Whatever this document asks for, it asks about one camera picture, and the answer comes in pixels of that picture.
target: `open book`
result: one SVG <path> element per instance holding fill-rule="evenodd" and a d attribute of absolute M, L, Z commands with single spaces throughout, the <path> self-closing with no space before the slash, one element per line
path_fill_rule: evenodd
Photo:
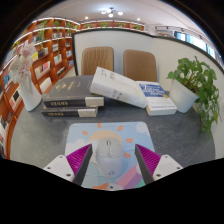
<path fill-rule="evenodd" d="M 148 105 L 148 101 L 136 81 L 101 67 L 96 69 L 90 92 L 140 108 L 145 108 Z"/>

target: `desk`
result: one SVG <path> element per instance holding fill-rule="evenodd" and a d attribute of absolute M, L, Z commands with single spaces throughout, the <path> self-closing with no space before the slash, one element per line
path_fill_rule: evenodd
<path fill-rule="evenodd" d="M 11 142 L 11 160 L 44 168 L 58 155 L 65 154 L 68 130 L 74 123 L 143 121 L 147 124 L 155 152 L 168 154 L 181 166 L 215 160 L 212 136 L 201 132 L 198 114 L 149 116 L 145 109 L 105 97 L 96 118 L 52 118 L 41 114 L 43 100 L 31 112 L 24 108 L 18 118 Z"/>

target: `lamp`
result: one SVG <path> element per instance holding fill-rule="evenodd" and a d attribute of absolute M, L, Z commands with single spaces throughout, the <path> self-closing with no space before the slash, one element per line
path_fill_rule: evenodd
<path fill-rule="evenodd" d="M 107 10 L 101 11 L 101 13 L 102 13 L 102 14 L 106 14 L 106 13 L 107 13 L 109 17 L 113 17 L 115 11 L 116 11 L 116 10 L 114 10 L 113 7 L 110 7 L 110 8 L 107 9 Z M 118 15 L 119 15 L 119 16 L 122 16 L 122 15 L 123 15 L 123 12 L 118 12 Z"/>

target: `white partition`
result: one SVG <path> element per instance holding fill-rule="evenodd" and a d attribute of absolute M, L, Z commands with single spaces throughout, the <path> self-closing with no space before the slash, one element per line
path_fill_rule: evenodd
<path fill-rule="evenodd" d="M 81 74 L 82 52 L 85 48 L 108 46 L 114 49 L 114 71 L 123 72 L 123 53 L 127 49 L 151 52 L 152 38 L 127 31 L 98 30 L 74 35 L 78 74 Z"/>
<path fill-rule="evenodd" d="M 214 85 L 219 89 L 220 95 L 224 100 L 224 75 L 219 67 L 200 51 L 175 41 L 154 38 L 152 53 L 156 57 L 158 82 L 165 90 L 170 90 L 171 80 L 166 78 L 170 71 L 174 71 L 177 68 L 178 59 L 189 58 L 190 60 L 194 60 L 194 56 L 197 56 L 200 62 L 204 61 L 215 71 L 217 80 L 214 81 Z M 224 121 L 221 121 L 220 117 L 218 125 L 215 122 L 212 124 L 212 135 L 215 143 L 216 159 L 223 158 Z"/>
<path fill-rule="evenodd" d="M 217 80 L 214 82 L 219 88 L 220 95 L 224 100 L 224 75 L 220 68 L 205 54 L 193 47 L 180 42 L 153 38 L 138 33 L 125 31 L 91 31 L 74 35 L 75 54 L 77 69 L 81 74 L 82 51 L 88 47 L 110 46 L 114 49 L 114 71 L 123 75 L 123 53 L 126 49 L 140 50 L 153 53 L 156 58 L 157 80 L 161 86 L 169 91 L 171 80 L 166 79 L 170 71 L 174 71 L 178 65 L 178 59 L 194 59 L 197 56 L 199 61 L 204 61 L 214 69 Z M 218 119 L 218 125 L 213 123 L 212 135 L 215 144 L 216 159 L 224 157 L 224 121 Z"/>

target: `wooden chair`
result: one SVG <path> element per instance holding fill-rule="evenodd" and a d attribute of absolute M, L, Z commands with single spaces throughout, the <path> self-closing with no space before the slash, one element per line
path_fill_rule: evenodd
<path fill-rule="evenodd" d="M 135 81 L 157 82 L 155 56 L 145 51 L 124 51 L 124 76 Z"/>
<path fill-rule="evenodd" d="M 94 75 L 97 66 L 114 71 L 112 47 L 91 47 L 83 50 L 81 75 Z"/>

